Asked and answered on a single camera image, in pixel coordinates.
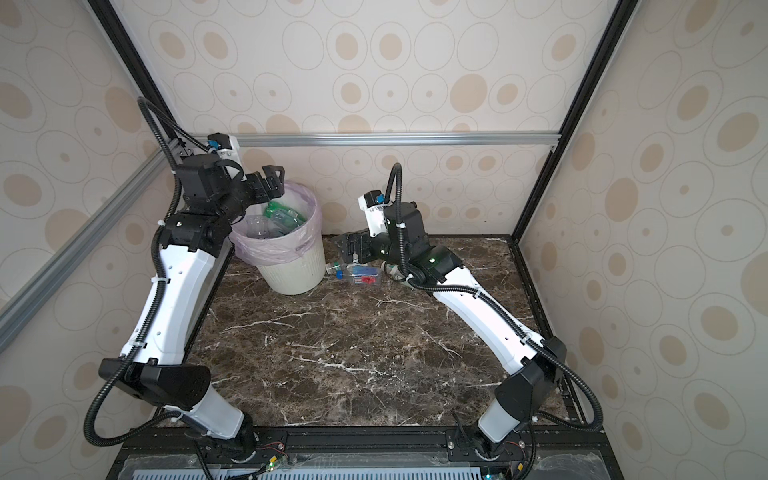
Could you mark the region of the green bottle yellow cap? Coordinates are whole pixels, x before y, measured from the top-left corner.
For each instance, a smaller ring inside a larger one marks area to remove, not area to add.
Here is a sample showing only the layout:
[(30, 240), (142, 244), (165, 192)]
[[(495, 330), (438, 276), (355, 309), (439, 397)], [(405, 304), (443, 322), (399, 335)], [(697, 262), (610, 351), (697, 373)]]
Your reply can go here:
[(276, 225), (282, 235), (289, 234), (306, 223), (306, 218), (301, 213), (277, 201), (267, 204), (264, 216)]

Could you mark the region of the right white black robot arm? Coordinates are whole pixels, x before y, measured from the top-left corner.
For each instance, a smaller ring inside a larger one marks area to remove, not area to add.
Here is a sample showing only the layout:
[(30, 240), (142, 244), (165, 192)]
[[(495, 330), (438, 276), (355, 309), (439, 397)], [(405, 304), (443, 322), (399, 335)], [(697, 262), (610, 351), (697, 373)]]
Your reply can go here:
[(430, 293), (467, 324), (496, 356), (507, 378), (497, 387), (477, 428), (490, 444), (520, 432), (553, 392), (563, 376), (557, 362), (565, 359), (564, 344), (544, 339), (502, 307), (476, 281), (464, 262), (443, 245), (432, 245), (414, 202), (395, 205), (379, 191), (358, 199), (367, 227), (335, 238), (342, 258), (395, 265), (409, 284)]

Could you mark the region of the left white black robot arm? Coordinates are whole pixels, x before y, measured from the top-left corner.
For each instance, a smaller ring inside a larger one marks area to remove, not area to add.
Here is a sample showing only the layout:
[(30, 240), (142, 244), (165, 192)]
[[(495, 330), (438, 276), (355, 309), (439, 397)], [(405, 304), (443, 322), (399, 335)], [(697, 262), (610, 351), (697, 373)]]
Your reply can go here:
[(181, 420), (201, 434), (240, 447), (253, 442), (247, 415), (215, 390), (210, 371), (186, 363), (199, 317), (196, 306), (233, 224), (254, 205), (284, 194), (285, 170), (267, 165), (245, 173), (216, 153), (191, 155), (173, 169), (174, 201), (153, 236), (152, 287), (137, 326), (116, 358), (101, 362), (105, 383), (92, 401), (83, 433), (95, 446), (112, 446), (130, 433), (103, 437), (96, 419), (115, 388), (163, 409), (159, 421)]

